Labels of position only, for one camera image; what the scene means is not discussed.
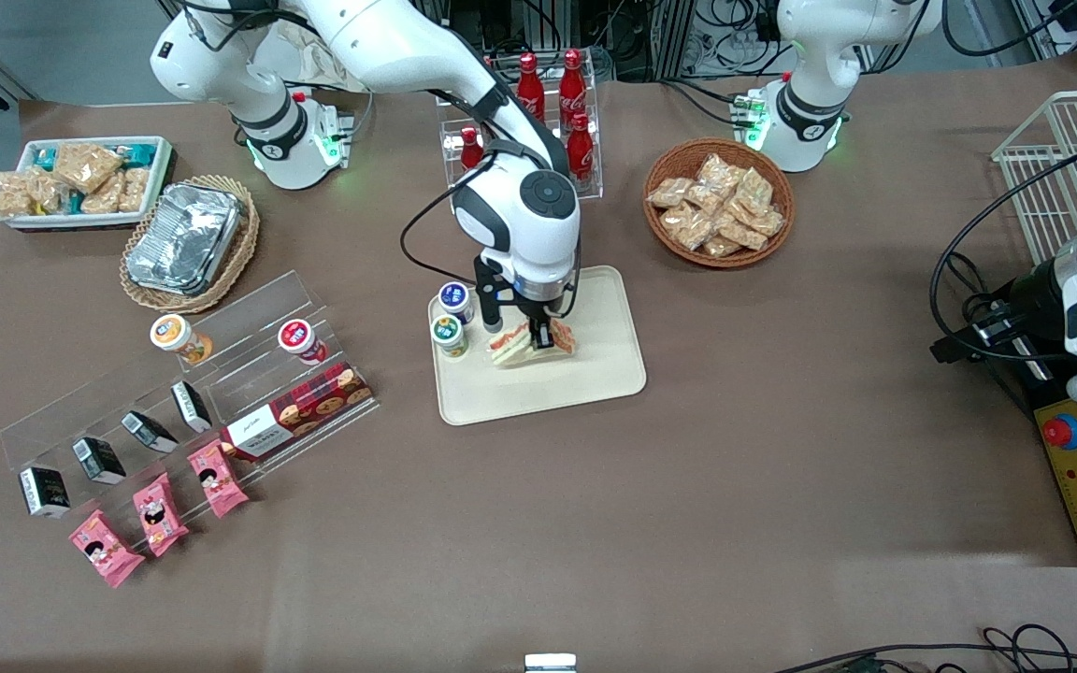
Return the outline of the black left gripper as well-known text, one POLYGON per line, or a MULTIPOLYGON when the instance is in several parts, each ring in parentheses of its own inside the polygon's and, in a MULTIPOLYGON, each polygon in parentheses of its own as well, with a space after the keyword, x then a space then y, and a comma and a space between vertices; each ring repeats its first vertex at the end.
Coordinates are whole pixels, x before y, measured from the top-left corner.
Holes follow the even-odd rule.
POLYGON ((1035 265, 994 293, 980 295, 987 314, 931 345, 941 364, 961 361, 1047 363, 1068 361, 1063 345, 1063 294, 1052 265, 1035 265))

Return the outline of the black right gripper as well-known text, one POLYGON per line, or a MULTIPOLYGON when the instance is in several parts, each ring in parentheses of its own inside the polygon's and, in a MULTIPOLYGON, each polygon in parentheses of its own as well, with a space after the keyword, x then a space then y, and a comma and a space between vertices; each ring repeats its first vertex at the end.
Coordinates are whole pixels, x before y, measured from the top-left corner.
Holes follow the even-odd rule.
POLYGON ((514 289, 507 281, 496 263, 487 263, 480 256, 473 260, 473 269, 476 278, 476 293, 481 298, 482 327, 488 333, 496 334, 503 330, 503 316, 501 307, 517 307, 524 316, 536 314, 538 308, 543 309, 543 318, 527 319, 527 330, 529 330, 531 348, 538 352, 546 352, 557 346, 559 339, 560 322, 557 319, 565 319, 571 316, 577 295, 581 292, 582 253, 574 254, 574 265, 571 276, 567 278, 560 297, 553 302, 530 302, 522 297, 521 291, 514 289))

